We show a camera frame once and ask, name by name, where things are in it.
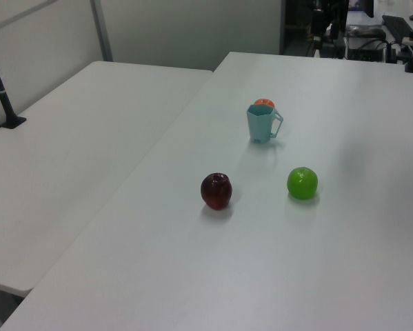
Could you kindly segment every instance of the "white wall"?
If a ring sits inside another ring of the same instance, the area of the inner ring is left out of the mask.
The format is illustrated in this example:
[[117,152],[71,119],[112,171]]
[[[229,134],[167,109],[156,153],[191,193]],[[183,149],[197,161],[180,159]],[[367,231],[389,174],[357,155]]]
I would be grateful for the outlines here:
[[0,74],[16,113],[97,60],[89,0],[58,0],[0,29]]
[[285,0],[100,0],[115,61],[215,70],[229,51],[278,54]]

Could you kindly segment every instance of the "keyboard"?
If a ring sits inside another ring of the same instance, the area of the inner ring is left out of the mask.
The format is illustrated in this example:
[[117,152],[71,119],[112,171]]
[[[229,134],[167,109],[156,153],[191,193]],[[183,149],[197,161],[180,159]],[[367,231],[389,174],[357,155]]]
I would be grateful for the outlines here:
[[402,17],[386,16],[383,15],[384,24],[390,33],[393,35],[394,40],[401,45],[402,39],[410,35],[412,28],[408,25],[407,21]]

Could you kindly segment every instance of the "light blue cup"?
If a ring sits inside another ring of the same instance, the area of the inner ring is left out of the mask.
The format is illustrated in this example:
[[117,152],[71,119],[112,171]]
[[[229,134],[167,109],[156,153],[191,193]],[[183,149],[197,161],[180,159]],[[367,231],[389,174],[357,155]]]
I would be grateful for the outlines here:
[[[249,134],[252,142],[267,143],[271,138],[276,138],[283,123],[283,117],[274,107],[259,103],[251,105],[246,114],[248,115]],[[280,121],[280,125],[276,132],[272,133],[272,123],[275,119]]]

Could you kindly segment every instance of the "table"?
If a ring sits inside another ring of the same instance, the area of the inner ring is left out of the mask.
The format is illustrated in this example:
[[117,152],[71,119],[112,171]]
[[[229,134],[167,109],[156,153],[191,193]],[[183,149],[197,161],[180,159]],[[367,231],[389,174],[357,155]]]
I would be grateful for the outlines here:
[[211,74],[95,62],[0,129],[0,290],[29,293]]
[[[262,146],[260,97],[284,116]],[[313,200],[288,195],[299,166]],[[113,329],[413,330],[413,74],[230,53],[2,327]]]

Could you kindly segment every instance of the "orange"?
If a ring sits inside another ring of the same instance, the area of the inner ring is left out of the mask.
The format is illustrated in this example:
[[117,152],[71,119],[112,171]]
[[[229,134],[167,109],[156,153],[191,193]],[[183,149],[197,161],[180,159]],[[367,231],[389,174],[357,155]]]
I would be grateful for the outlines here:
[[270,101],[269,99],[258,99],[257,101],[254,102],[254,105],[257,105],[259,103],[266,103],[267,105],[275,108],[274,103]]

